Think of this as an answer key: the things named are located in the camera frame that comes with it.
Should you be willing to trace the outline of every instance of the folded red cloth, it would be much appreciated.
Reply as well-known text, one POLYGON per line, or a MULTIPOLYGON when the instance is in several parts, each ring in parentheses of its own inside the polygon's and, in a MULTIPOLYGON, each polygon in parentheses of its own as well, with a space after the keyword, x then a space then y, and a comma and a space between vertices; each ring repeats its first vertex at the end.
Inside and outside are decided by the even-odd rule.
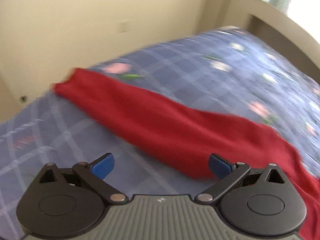
POLYGON ((307 205, 300 235, 320 237, 320 181, 301 165, 297 150, 263 124, 188 108, 160 94, 97 72, 76 69, 54 91, 119 137, 192 178, 212 176, 211 153, 253 168, 277 163, 307 205))

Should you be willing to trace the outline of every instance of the window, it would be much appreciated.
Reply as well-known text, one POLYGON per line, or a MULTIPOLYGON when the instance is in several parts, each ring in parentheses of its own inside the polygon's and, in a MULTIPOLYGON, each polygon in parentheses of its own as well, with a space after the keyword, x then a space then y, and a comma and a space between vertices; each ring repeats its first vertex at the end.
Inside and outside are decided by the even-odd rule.
POLYGON ((320 43, 320 0, 263 0, 304 28, 320 43))

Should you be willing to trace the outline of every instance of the bed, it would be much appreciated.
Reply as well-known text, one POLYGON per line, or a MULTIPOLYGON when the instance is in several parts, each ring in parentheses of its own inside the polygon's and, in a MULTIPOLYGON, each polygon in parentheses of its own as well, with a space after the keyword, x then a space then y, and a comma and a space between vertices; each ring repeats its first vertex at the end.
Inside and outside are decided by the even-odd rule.
MULTIPOLYGON (((319 85, 244 30, 230 26, 155 44, 91 70, 195 109, 266 123, 320 177, 319 85), (114 63, 130 69, 106 73, 114 63)), ((9 240, 23 236, 15 208, 44 163, 71 167, 106 152, 113 153, 116 164, 105 181, 129 197, 194 196, 214 183, 192 180, 157 162, 49 91, 0 126, 0 235, 9 240)))

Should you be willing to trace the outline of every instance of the wall switch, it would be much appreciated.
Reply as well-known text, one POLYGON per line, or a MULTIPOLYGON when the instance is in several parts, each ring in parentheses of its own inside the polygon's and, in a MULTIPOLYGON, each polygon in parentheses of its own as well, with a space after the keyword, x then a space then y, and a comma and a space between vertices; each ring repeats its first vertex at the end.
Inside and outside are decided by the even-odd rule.
POLYGON ((130 30, 130 21, 122 21, 118 23, 118 33, 125 33, 130 30))

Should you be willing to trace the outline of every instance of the gray gripper base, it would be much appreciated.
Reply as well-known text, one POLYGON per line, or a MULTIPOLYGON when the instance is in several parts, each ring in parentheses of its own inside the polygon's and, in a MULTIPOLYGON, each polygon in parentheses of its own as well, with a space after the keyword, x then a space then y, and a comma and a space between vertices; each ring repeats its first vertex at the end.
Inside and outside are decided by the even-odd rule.
MULTIPOLYGON (((187 195, 136 195, 126 205, 112 206, 91 231, 72 240, 254 240, 227 226, 212 206, 187 195)), ((297 235, 280 238, 301 240, 297 235)), ((26 236, 24 240, 39 240, 26 236)))

